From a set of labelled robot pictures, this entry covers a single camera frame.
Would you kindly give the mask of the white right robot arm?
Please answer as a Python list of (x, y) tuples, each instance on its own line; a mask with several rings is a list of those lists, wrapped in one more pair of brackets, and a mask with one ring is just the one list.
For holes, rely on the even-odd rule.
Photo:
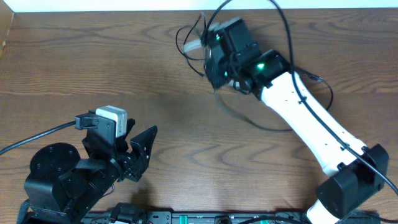
[(338, 223), (387, 183), (387, 151), (380, 145), (369, 148), (345, 130), (277, 51), (261, 53), (256, 45), (238, 52), (212, 46), (205, 71), (214, 88), (230, 84), (252, 93), (311, 150), (328, 179), (318, 186), (317, 201), (306, 212), (310, 223)]

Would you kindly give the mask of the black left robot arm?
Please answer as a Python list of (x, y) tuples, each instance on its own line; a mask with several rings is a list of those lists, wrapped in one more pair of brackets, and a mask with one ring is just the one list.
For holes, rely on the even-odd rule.
[(137, 182), (147, 170), (157, 126), (126, 141), (129, 133), (117, 137), (111, 119), (83, 115), (75, 121), (87, 131), (82, 143), (89, 157), (63, 142), (40, 149), (30, 161), (18, 223), (80, 223), (115, 182)]

